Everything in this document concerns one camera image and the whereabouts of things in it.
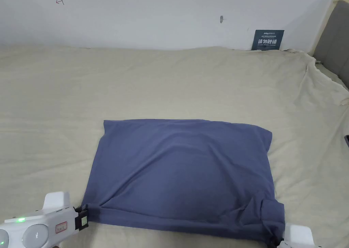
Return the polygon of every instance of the blue t-shirt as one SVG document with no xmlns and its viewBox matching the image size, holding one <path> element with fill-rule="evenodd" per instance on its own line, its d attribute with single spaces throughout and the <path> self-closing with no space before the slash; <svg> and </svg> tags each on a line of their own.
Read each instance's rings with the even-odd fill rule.
<svg viewBox="0 0 349 248">
<path fill-rule="evenodd" d="M 82 204 L 89 220 L 278 240 L 283 204 L 267 157 L 272 133 L 207 120 L 104 121 Z"/>
</svg>

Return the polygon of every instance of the mattress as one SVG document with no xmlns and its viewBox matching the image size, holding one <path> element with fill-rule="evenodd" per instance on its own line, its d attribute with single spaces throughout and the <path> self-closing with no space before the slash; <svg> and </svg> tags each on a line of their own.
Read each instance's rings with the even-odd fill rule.
<svg viewBox="0 0 349 248">
<path fill-rule="evenodd" d="M 207 119 L 272 131 L 286 221 L 317 245 L 349 243 L 349 92 L 305 53 L 4 47 L 0 78 L 0 220 L 40 209 L 48 192 L 80 205 L 105 119 Z M 61 244 L 114 246 L 263 247 L 96 223 Z"/>
</svg>

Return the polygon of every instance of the upholstered headboard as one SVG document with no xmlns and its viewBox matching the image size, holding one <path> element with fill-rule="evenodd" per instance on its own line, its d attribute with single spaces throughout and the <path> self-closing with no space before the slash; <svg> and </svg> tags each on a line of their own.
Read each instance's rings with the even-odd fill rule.
<svg viewBox="0 0 349 248">
<path fill-rule="evenodd" d="M 336 1 L 314 57 L 349 87 L 349 3 L 346 1 Z"/>
</svg>

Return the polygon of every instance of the poster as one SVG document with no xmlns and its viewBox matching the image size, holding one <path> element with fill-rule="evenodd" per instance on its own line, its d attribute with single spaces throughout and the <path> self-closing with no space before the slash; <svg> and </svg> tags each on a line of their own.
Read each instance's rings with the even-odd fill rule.
<svg viewBox="0 0 349 248">
<path fill-rule="evenodd" d="M 284 30 L 256 30 L 252 50 L 280 49 Z"/>
</svg>

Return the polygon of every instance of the wall mark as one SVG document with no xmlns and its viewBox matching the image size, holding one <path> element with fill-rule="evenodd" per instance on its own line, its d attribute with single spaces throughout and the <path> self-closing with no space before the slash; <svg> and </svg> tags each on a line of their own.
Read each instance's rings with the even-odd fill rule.
<svg viewBox="0 0 349 248">
<path fill-rule="evenodd" d="M 62 2 L 62 3 L 63 3 L 63 5 L 64 5 L 63 0 L 60 0 L 60 1 L 56 0 L 56 3 L 57 3 L 57 4 L 59 4 L 60 2 Z"/>
</svg>

